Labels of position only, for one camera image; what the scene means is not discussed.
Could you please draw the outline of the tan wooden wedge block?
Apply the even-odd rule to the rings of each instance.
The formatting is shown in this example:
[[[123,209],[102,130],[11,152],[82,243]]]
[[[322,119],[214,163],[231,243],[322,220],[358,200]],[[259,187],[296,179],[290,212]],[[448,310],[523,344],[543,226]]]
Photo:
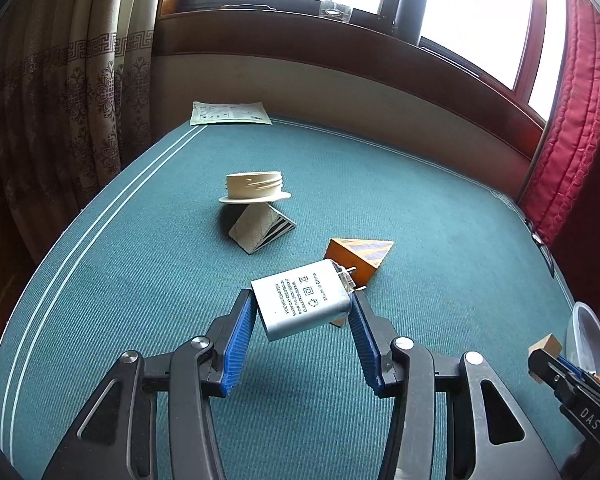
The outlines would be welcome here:
[[[537,382],[549,386],[559,384],[565,378],[565,367],[560,362],[562,344],[554,334],[548,334],[528,349],[528,372]]]

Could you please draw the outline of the white usb wall charger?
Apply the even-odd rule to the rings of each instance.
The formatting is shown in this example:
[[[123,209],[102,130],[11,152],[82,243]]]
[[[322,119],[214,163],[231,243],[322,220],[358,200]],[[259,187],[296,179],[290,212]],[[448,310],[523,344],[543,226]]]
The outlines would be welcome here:
[[[323,259],[251,282],[269,341],[312,330],[348,316],[355,268]]]

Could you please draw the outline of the small tan wooden block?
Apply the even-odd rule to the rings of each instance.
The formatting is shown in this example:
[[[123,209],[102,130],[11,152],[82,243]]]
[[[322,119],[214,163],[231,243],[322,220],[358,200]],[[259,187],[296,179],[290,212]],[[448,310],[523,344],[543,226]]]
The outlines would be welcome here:
[[[342,318],[336,318],[336,320],[330,321],[330,324],[332,324],[333,326],[336,326],[336,327],[340,328],[344,324],[347,323],[347,320],[348,320],[348,318],[346,316],[343,316]]]

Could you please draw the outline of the clear plastic container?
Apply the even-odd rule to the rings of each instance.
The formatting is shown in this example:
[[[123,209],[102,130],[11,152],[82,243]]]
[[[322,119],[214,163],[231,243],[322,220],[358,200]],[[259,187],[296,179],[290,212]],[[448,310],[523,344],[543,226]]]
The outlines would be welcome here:
[[[572,364],[600,378],[600,320],[581,301],[572,307],[566,329],[565,357]]]

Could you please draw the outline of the black metal table clip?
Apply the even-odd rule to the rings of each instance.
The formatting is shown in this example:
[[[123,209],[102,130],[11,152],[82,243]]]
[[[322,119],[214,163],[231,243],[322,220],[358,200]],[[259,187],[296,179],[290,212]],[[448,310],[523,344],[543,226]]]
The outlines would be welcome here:
[[[540,234],[535,229],[535,226],[531,220],[529,220],[528,218],[524,218],[524,225],[529,231],[529,234],[531,236],[531,239],[533,240],[533,243],[535,244],[535,247],[539,249],[539,252],[541,253],[547,266],[548,273],[552,278],[554,278],[555,260],[552,254],[550,253],[550,248],[548,248],[547,244],[543,242],[542,237],[540,237]]]

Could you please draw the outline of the red quilted cushion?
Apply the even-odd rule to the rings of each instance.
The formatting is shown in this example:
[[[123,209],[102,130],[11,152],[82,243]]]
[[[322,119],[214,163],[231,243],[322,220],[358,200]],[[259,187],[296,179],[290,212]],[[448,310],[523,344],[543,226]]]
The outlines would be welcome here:
[[[600,206],[600,12],[590,0],[566,0],[562,72],[548,131],[520,208],[548,246]]]

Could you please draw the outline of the orange striped wedge block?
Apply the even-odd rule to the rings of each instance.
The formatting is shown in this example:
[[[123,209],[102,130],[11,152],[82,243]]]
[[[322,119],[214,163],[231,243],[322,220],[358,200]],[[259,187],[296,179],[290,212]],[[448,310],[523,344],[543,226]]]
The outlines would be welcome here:
[[[353,281],[358,286],[365,286],[379,269],[393,245],[393,240],[332,238],[324,258],[332,259],[346,269],[355,268]]]

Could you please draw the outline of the white striped wedge block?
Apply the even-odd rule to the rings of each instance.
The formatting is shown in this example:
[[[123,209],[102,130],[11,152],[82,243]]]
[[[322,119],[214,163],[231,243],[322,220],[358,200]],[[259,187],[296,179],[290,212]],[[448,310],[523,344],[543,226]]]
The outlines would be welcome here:
[[[296,222],[272,205],[251,204],[230,228],[228,236],[244,252],[252,255],[295,227]]]

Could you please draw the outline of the beige threaded plastic cap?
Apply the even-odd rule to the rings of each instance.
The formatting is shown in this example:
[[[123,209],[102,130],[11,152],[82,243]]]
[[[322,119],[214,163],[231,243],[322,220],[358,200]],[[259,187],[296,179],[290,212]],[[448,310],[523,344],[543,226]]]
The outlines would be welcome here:
[[[291,194],[284,190],[280,171],[255,171],[228,174],[226,194],[219,202],[227,205],[249,205],[288,200]]]

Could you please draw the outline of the printed paper sheet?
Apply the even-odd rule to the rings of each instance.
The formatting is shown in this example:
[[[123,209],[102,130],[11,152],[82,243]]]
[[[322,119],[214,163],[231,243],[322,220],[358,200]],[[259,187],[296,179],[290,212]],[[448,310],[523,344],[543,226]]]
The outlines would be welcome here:
[[[261,102],[239,104],[212,104],[193,102],[189,125],[260,124],[272,125],[272,120]]]

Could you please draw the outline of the patterned beige curtain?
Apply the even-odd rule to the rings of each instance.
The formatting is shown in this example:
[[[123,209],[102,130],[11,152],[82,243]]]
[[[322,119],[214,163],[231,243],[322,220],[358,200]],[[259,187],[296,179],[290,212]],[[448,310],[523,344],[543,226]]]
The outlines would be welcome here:
[[[15,0],[0,21],[0,175],[34,260],[151,146],[159,0]]]

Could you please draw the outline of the dark cylinder on windowsill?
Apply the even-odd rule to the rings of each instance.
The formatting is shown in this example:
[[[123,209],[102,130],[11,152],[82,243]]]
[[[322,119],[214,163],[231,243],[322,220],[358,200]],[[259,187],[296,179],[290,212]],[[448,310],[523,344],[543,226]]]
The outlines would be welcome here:
[[[427,0],[399,0],[393,36],[417,47],[422,36],[422,22]]]

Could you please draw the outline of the glass jar on windowsill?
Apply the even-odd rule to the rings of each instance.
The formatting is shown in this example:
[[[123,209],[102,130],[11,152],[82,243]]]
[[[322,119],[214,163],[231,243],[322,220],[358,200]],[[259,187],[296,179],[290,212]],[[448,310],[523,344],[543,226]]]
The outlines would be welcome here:
[[[320,7],[318,8],[318,16],[340,23],[349,23],[352,11],[352,6],[342,3],[339,0],[321,0]]]

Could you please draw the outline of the dark wooden window frame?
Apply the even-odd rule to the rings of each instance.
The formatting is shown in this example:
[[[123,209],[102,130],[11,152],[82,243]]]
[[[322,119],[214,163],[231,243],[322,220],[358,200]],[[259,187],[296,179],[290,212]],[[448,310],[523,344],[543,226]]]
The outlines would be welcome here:
[[[429,38],[396,36],[400,0],[350,22],[318,14],[317,0],[160,0],[156,55],[227,54],[277,58],[339,70],[440,106],[524,157],[539,146],[546,121],[531,104],[546,37],[547,0],[531,0],[512,84]]]

